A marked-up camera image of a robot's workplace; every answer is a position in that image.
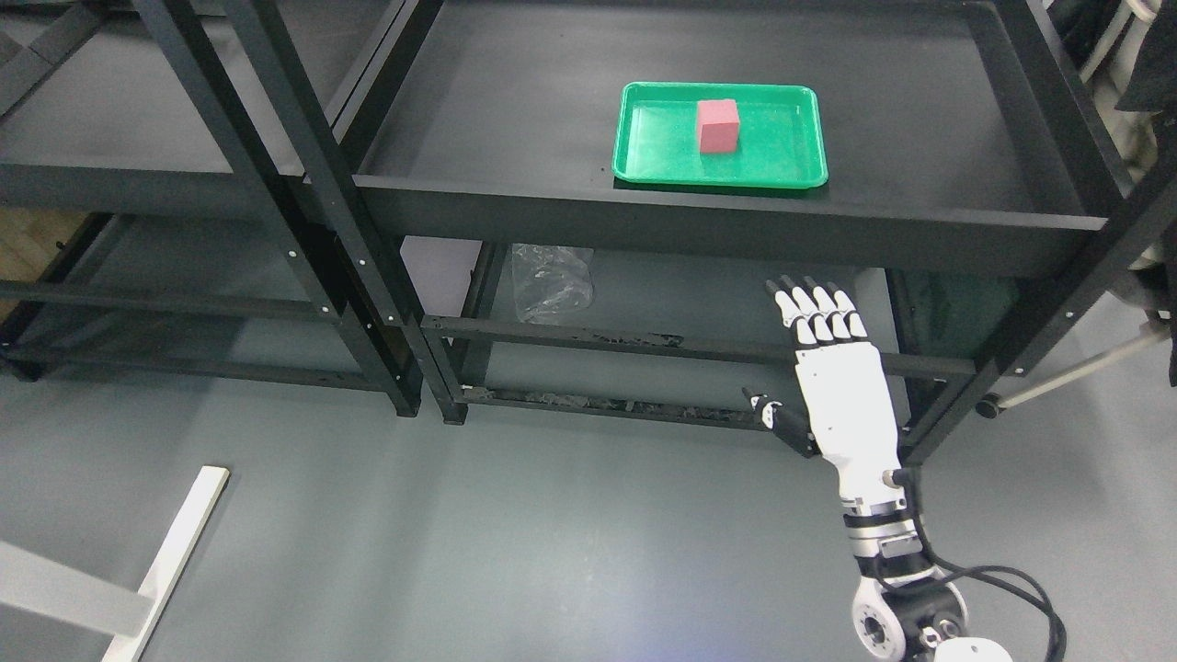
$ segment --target plastic bag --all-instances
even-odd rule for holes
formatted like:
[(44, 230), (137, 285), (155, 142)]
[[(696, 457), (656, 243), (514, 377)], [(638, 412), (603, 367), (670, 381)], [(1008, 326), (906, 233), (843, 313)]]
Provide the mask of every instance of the plastic bag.
[(592, 303), (588, 263), (592, 249), (512, 244), (511, 276), (516, 317), (533, 324), (558, 324), (571, 311)]

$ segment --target red cube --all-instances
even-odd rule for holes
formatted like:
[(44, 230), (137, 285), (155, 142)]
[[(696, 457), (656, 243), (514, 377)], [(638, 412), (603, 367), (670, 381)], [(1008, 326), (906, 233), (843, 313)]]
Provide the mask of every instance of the red cube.
[(736, 110), (736, 99), (699, 101), (694, 135), (699, 140), (700, 154), (734, 152), (739, 141), (739, 112)]

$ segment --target metal shelf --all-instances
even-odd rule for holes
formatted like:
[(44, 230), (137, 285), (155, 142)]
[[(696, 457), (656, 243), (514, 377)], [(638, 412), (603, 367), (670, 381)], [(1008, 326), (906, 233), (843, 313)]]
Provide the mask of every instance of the metal shelf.
[[(1103, 225), (1119, 173), (1102, 127), (1071, 126), (1088, 127), (1085, 108), (1050, 97), (1057, 62), (1053, 78), (1019, 66), (1044, 47), (1012, 38), (1011, 21), (1033, 20), (1023, 14), (1013, 2), (451, 0), (423, 19), (403, 85), (370, 92), (385, 102), (365, 121), (383, 124), (357, 183), (399, 234), (1048, 277)], [(633, 80), (812, 87), (830, 183), (614, 180), (617, 105)]]

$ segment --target gray floor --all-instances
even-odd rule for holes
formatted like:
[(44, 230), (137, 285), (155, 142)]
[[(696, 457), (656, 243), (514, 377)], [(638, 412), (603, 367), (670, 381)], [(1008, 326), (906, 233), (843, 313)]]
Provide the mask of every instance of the gray floor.
[[(1128, 338), (1105, 299), (1036, 371)], [(1071, 660), (1169, 660), (1166, 347), (970, 417), (929, 462), (939, 551), (1037, 576)], [(0, 377), (0, 538), (138, 584), (202, 463), (233, 476), (144, 660), (852, 661), (832, 469), (764, 433), (142, 373)], [(1045, 622), (965, 585), (975, 631)], [(0, 660), (102, 637), (0, 609)]]

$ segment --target white pipe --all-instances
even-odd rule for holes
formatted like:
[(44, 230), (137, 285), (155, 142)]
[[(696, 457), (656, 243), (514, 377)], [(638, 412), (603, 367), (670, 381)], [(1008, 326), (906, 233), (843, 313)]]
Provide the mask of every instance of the white pipe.
[(1017, 406), (1043, 393), (1049, 393), (1050, 391), (1053, 391), (1059, 386), (1070, 384), (1076, 379), (1086, 377), (1088, 375), (1091, 375), (1092, 372), (1106, 365), (1111, 365), (1118, 360), (1123, 360), (1141, 350), (1151, 347), (1152, 345), (1156, 345), (1157, 343), (1168, 339), (1169, 337), (1170, 337), (1170, 331), (1168, 324), (1159, 322), (1145, 324), (1144, 332), (1141, 333), (1139, 337), (1133, 338), (1121, 345), (1116, 345), (1115, 347), (1105, 352), (1097, 353), (1096, 356), (1082, 363), (1077, 363), (1071, 368), (1068, 368), (1066, 370), (1059, 372), (1058, 375), (1050, 377), (1045, 382), (1035, 384), (1029, 389), (1018, 391), (1010, 396), (1005, 396), (997, 400), (997, 406), (1000, 409), (1010, 409), (1011, 406)]

